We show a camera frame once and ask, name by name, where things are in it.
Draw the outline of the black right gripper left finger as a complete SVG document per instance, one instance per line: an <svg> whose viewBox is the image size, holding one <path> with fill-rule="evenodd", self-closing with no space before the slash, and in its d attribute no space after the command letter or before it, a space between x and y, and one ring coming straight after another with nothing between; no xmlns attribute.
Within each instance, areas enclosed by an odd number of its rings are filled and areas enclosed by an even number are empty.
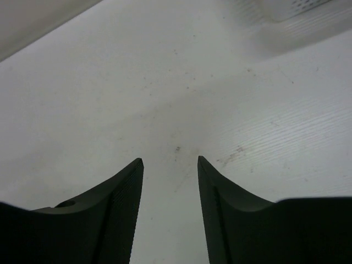
<svg viewBox="0 0 352 264"><path fill-rule="evenodd" d="M143 174L138 158L55 207L1 203L1 263L128 263Z"/></svg>

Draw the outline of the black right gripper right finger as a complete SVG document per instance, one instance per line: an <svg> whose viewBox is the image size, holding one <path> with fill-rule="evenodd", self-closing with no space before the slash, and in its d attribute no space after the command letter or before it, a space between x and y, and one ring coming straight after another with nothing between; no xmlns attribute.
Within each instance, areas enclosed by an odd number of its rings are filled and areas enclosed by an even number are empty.
<svg viewBox="0 0 352 264"><path fill-rule="evenodd" d="M270 202L199 157L210 263L351 263L351 198Z"/></svg>

